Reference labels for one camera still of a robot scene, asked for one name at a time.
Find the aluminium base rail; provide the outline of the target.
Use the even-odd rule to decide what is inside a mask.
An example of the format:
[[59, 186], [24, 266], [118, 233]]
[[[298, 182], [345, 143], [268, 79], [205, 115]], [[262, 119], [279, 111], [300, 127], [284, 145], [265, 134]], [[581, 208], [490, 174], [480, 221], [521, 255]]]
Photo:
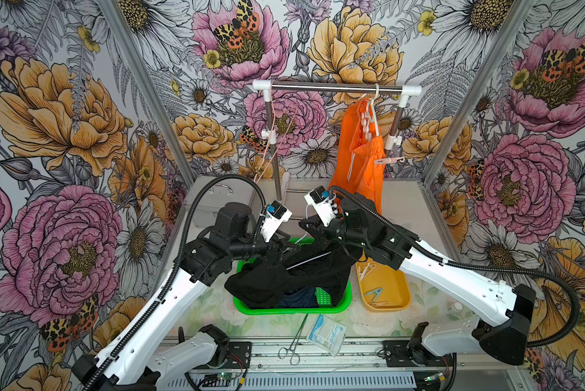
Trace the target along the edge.
[[331, 356], [301, 340], [294, 347], [298, 363], [284, 349], [290, 338], [237, 338], [245, 363], [182, 371], [161, 390], [534, 390], [522, 367], [486, 355], [436, 358], [427, 367], [385, 350], [383, 338], [348, 338]]

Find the white hanger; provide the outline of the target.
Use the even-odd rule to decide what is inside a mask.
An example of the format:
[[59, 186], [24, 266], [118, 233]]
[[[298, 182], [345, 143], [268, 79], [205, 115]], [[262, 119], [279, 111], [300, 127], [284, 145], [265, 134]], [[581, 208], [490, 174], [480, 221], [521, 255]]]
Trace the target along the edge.
[[375, 137], [380, 136], [380, 127], [377, 120], [377, 112], [375, 111], [375, 101], [380, 95], [380, 86], [375, 84], [374, 95], [371, 98], [367, 97], [367, 93], [362, 95], [360, 99], [366, 104], [363, 114], [360, 117], [360, 124], [362, 126], [364, 139], [371, 142]]

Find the clothes rack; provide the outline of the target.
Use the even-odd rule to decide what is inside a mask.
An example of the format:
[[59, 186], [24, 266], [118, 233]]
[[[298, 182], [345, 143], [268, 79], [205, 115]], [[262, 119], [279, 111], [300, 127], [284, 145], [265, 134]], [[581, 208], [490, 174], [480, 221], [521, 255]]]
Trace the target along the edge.
[[276, 190], [276, 200], [284, 201], [285, 194], [288, 191], [288, 179], [284, 179], [284, 185], [279, 178], [279, 161], [276, 156], [277, 140], [272, 130], [275, 123], [274, 110], [272, 104], [272, 96], [274, 91], [314, 91], [314, 92], [329, 92], [329, 93], [346, 93], [346, 94], [373, 94], [374, 97], [379, 95], [393, 95], [398, 94], [398, 108], [390, 127], [387, 140], [385, 140], [385, 155], [388, 156], [396, 143], [400, 143], [398, 136], [398, 125], [402, 119], [403, 112], [407, 107], [410, 98], [418, 97], [422, 93], [422, 87], [416, 85], [403, 86], [381, 86], [379, 84], [364, 85], [364, 84], [335, 84], [335, 83], [313, 83], [301, 81], [274, 81], [274, 80], [258, 80], [252, 81], [252, 89], [263, 93], [263, 101], [266, 109], [266, 130], [263, 131], [262, 138], [269, 143], [267, 149], [272, 153], [273, 161], [272, 168], [274, 170], [274, 184]]

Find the surgical mask packet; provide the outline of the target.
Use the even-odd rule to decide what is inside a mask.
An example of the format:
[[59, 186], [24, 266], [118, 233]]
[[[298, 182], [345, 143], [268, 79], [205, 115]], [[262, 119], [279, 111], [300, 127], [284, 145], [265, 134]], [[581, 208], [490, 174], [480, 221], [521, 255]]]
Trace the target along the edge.
[[308, 342], [336, 357], [346, 338], [347, 327], [320, 314], [307, 335]]

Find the navy blue shorts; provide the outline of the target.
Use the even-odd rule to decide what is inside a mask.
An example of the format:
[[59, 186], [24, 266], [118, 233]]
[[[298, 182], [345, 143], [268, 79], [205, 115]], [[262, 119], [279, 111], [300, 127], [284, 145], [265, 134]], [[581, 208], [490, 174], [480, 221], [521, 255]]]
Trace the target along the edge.
[[277, 307], [284, 309], [310, 309], [318, 308], [315, 287], [305, 287], [296, 291], [287, 292], [278, 301]]

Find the silver metal case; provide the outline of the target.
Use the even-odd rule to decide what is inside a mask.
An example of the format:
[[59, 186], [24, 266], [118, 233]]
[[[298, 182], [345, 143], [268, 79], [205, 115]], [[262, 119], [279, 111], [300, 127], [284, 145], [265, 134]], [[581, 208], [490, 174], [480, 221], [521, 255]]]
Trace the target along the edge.
[[251, 179], [239, 174], [199, 177], [185, 198], [188, 207], [183, 229], [214, 228], [226, 234], [247, 228], [253, 218], [251, 208], [258, 202], [258, 211], [266, 205], [263, 191]]

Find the pink hanger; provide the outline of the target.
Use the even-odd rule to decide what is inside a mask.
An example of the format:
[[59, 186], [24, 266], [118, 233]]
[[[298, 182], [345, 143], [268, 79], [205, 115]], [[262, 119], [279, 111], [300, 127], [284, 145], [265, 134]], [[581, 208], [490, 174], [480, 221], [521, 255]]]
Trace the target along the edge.
[[279, 186], [290, 178], [282, 164], [284, 141], [292, 134], [295, 115], [278, 110], [276, 103], [271, 90], [257, 90], [245, 99], [246, 125], [253, 131], [251, 143], [257, 153], [251, 179], [255, 183], [272, 179]]

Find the orange shorts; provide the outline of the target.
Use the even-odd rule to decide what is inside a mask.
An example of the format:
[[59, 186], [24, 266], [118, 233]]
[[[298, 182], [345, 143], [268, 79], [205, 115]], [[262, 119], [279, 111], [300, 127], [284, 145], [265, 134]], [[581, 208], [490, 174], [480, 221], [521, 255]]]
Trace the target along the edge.
[[350, 106], [341, 121], [341, 133], [336, 157], [336, 171], [331, 186], [341, 187], [354, 194], [359, 193], [382, 211], [384, 165], [374, 161], [385, 158], [384, 140], [375, 137], [371, 142], [364, 139], [360, 117], [366, 104], [361, 100]]

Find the pink clothespin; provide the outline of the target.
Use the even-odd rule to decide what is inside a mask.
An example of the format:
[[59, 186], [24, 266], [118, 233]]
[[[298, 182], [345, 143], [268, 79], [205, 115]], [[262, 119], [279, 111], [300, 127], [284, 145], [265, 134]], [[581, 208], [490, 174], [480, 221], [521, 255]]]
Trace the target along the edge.
[[377, 159], [374, 161], [374, 164], [376, 166], [381, 166], [381, 165], [391, 165], [391, 164], [396, 164], [399, 162], [403, 162], [406, 161], [406, 158], [403, 156], [400, 157], [385, 157], [382, 159]]

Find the green clothespin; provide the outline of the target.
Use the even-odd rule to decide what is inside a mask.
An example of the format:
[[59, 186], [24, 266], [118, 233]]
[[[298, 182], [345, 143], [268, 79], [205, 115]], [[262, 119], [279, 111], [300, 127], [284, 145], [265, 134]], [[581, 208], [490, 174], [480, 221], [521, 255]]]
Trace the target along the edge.
[[364, 294], [364, 297], [370, 297], [369, 301], [371, 303], [377, 302], [378, 298], [382, 295], [383, 288], [375, 288], [370, 290]]

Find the white clothespin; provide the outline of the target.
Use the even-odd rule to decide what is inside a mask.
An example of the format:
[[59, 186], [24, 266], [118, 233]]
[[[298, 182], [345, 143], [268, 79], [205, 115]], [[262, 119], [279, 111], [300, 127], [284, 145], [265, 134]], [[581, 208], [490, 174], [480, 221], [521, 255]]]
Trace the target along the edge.
[[357, 275], [359, 281], [363, 281], [372, 271], [375, 270], [376, 267], [377, 264], [372, 261], [361, 262], [359, 265], [357, 265]]

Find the black shorts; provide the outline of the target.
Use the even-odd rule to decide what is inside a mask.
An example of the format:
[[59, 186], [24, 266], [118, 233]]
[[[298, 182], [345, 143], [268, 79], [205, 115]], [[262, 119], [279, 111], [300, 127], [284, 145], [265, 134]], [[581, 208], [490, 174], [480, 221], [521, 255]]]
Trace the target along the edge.
[[[329, 251], [332, 253], [326, 257], [286, 270], [293, 264]], [[286, 255], [277, 267], [265, 265], [263, 257], [246, 263], [227, 279], [225, 289], [252, 310], [279, 308], [276, 305], [285, 293], [305, 287], [322, 289], [330, 296], [330, 305], [337, 306], [345, 295], [350, 269], [362, 255], [362, 249], [356, 247], [330, 244], [322, 249], [306, 242], [296, 252]]]

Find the green plastic basket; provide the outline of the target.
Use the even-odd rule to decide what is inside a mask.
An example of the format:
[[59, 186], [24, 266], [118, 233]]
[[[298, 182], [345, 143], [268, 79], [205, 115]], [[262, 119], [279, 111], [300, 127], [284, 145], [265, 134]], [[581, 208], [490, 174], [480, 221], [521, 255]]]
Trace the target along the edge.
[[[303, 243], [310, 242], [313, 243], [313, 239], [305, 238], [302, 239], [298, 244], [301, 246]], [[239, 272], [243, 265], [246, 263], [254, 262], [256, 258], [249, 260], [248, 262], [240, 261], [237, 267], [237, 272]], [[351, 286], [350, 286], [350, 277], [349, 283], [346, 288], [345, 295], [343, 296], [341, 302], [337, 306], [330, 305], [330, 296], [328, 293], [323, 291], [322, 289], [318, 288], [316, 291], [316, 297], [318, 299], [319, 307], [318, 308], [310, 308], [310, 309], [284, 309], [284, 308], [275, 308], [275, 309], [266, 309], [266, 310], [252, 310], [248, 308], [242, 301], [236, 299], [234, 297], [235, 306], [243, 314], [247, 315], [281, 315], [281, 314], [337, 314], [340, 313], [348, 308], [352, 300], [352, 293], [351, 293]]]

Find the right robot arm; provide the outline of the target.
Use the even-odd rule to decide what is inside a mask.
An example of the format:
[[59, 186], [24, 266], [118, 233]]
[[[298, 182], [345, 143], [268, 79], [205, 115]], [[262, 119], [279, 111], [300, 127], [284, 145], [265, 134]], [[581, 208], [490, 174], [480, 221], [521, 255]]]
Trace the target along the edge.
[[523, 363], [536, 299], [530, 286], [512, 287], [476, 273], [468, 264], [454, 264], [417, 234], [381, 216], [374, 203], [359, 194], [337, 198], [318, 187], [304, 199], [315, 210], [306, 229], [315, 239], [359, 249], [374, 262], [429, 283], [473, 311], [465, 321], [420, 324], [410, 342], [413, 355], [486, 353], [501, 363]]

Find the metal surgical scissors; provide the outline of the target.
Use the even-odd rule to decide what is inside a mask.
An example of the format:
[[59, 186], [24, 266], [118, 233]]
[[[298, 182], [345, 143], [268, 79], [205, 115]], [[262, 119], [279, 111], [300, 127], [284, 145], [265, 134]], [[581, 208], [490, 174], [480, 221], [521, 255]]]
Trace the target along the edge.
[[299, 326], [299, 328], [297, 329], [297, 332], [296, 332], [295, 336], [293, 337], [293, 339], [291, 340], [289, 346], [288, 347], [281, 347], [278, 351], [278, 358], [280, 360], [289, 358], [289, 363], [292, 366], [297, 366], [301, 361], [301, 357], [297, 353], [297, 347], [298, 347], [298, 344], [301, 340], [302, 332], [304, 331], [304, 327], [307, 323], [307, 319], [308, 319], [308, 314], [306, 314], [304, 319], [302, 320], [302, 323]]

